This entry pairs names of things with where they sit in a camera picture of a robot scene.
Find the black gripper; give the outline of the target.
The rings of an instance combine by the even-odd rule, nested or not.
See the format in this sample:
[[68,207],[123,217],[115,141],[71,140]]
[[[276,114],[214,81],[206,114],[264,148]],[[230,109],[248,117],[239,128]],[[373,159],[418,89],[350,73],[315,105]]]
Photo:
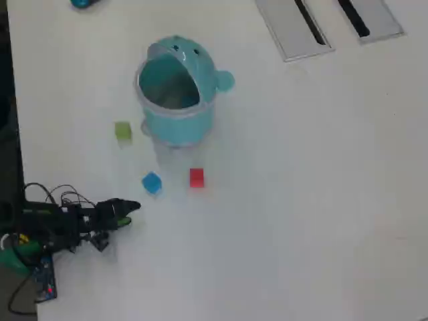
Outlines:
[[125,199],[108,199],[96,203],[95,227],[101,230],[115,231],[118,227],[125,227],[132,223],[130,217],[118,217],[116,215],[129,215],[139,210],[141,204],[138,201]]

